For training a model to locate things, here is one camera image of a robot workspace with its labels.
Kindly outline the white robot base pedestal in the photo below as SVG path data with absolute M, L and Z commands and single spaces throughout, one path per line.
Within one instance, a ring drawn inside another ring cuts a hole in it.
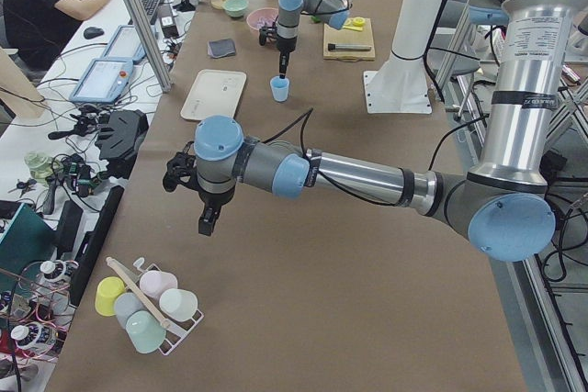
M 390 57 L 364 81 L 370 114 L 432 113 L 424 56 L 443 0 L 402 0 Z

